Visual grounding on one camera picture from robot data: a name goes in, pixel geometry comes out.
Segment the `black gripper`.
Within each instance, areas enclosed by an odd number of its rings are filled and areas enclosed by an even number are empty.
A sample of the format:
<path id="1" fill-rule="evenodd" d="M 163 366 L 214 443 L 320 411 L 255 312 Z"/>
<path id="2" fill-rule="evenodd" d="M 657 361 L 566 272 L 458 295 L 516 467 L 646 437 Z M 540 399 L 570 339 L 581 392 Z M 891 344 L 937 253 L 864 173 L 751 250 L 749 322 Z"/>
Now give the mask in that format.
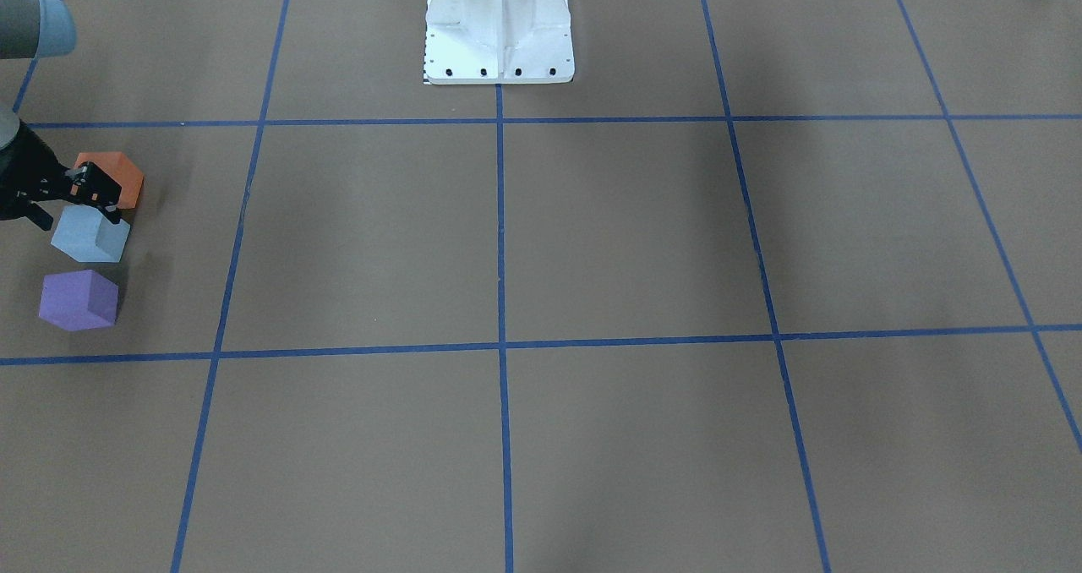
<path id="1" fill-rule="evenodd" d="M 13 138 L 1 150 L 1 219 L 30 219 L 49 232 L 53 217 L 39 206 L 50 200 L 67 200 L 91 206 L 113 224 L 123 221 L 119 202 L 123 188 L 95 162 L 68 169 L 31 129 L 19 123 Z"/>

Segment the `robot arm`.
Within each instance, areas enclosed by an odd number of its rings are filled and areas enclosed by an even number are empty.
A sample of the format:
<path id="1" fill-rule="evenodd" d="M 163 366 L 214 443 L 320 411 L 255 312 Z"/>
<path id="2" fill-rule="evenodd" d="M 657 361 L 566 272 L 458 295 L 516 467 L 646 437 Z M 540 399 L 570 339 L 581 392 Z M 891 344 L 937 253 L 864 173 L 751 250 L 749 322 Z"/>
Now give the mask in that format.
<path id="1" fill-rule="evenodd" d="M 1 0 L 1 57 L 67 56 L 76 48 L 71 13 L 62 0 Z M 42 202 L 91 206 L 113 224 L 123 188 L 95 162 L 65 166 L 47 142 L 12 108 L 1 123 L 1 219 L 28 219 L 50 231 L 53 217 Z"/>

